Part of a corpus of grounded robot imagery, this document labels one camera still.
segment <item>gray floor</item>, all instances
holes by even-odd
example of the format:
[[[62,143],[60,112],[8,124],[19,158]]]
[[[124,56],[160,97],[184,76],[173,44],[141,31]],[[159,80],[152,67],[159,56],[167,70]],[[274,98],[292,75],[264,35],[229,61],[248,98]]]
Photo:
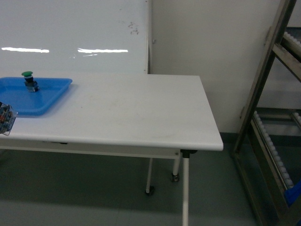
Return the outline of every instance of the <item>gray floor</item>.
[[[223,152],[190,159],[190,226],[256,226],[238,173]],[[180,226],[182,182],[172,160],[6,151],[0,157],[0,226]]]

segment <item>table top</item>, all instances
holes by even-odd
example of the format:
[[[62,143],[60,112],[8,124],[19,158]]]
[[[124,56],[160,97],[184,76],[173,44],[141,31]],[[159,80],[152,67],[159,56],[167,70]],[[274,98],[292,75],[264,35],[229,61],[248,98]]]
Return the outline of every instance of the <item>table top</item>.
[[[199,76],[41,74],[34,73],[36,77],[70,78],[73,83],[48,112],[18,117],[10,135],[0,135],[0,139],[216,151],[223,148]]]
[[[1,1],[0,70],[146,73],[149,2]]]

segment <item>metal rack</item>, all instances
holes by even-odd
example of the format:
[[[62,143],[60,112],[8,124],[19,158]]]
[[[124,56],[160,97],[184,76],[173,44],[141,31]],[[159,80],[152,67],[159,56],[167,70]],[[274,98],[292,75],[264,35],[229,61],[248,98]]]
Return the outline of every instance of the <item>metal rack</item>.
[[[301,44],[285,33],[295,3],[296,0],[281,0],[279,4],[273,25],[267,36],[264,53],[246,106],[242,112],[239,135],[233,151],[238,171],[242,177],[255,215],[261,225],[268,225],[268,222],[262,213],[259,198],[256,196],[244,162],[241,159],[241,147],[246,136],[249,138],[272,199],[277,213],[278,225],[294,226],[301,220],[301,196],[297,198],[294,204],[288,207],[284,198],[284,191],[292,187],[293,183],[261,121],[261,117],[291,120],[301,129],[300,111],[279,109],[267,111],[260,109],[258,112],[256,111],[259,98],[275,58],[279,59],[301,82]]]

